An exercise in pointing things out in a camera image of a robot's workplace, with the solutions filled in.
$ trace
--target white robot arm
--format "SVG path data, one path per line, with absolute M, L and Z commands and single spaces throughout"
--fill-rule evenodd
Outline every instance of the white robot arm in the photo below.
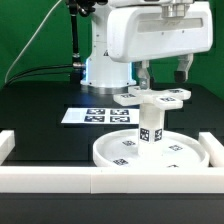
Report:
M 193 53 L 213 42 L 208 2 L 193 0 L 109 0 L 108 53 L 117 62 L 179 56 L 176 81 L 186 81 Z

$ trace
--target white disc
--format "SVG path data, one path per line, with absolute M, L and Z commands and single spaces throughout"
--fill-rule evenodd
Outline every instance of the white disc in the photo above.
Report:
M 164 131 L 160 146 L 160 157 L 139 156 L 138 129 L 116 131 L 96 140 L 93 160 L 100 167 L 162 168 L 209 165 L 209 155 L 200 143 L 185 135 Z

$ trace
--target white paper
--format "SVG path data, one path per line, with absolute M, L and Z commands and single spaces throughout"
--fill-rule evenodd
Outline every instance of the white paper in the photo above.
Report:
M 139 109 L 68 108 L 63 124 L 138 124 Z

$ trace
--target black tabletop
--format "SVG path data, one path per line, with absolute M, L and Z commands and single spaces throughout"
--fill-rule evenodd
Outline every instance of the black tabletop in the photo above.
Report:
M 224 144 L 224 102 L 192 84 L 155 89 L 192 91 L 165 129 L 198 138 L 210 131 Z M 15 130 L 16 147 L 3 166 L 94 166 L 92 145 L 103 134 L 137 125 L 61 124 L 69 107 L 120 108 L 112 96 L 61 82 L 18 82 L 0 91 L 0 129 Z M 0 223 L 224 223 L 223 194 L 0 194 Z
M 180 110 L 166 112 L 164 128 L 198 138 L 210 131 L 224 144 L 224 102 L 199 85 L 157 84 L 155 90 L 181 86 L 192 92 Z M 69 107 L 121 108 L 111 95 L 82 92 L 67 82 L 18 82 L 0 91 L 0 129 L 15 130 L 16 147 L 3 165 L 93 166 L 92 145 L 100 136 L 137 125 L 62 124 Z

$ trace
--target green background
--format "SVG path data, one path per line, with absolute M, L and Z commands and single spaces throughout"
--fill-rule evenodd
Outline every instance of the green background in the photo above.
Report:
M 56 0 L 0 1 L 0 86 L 5 74 L 29 41 Z M 209 52 L 195 54 L 190 83 L 201 84 L 224 99 L 224 1 L 210 0 L 214 23 L 214 44 Z M 78 18 L 82 60 L 91 52 L 90 18 Z M 10 76 L 27 68 L 71 63 L 71 23 L 65 3 L 48 19 L 34 42 L 16 64 Z M 152 61 L 157 82 L 174 82 L 176 57 Z M 68 76 L 35 77 L 35 80 L 68 80 Z

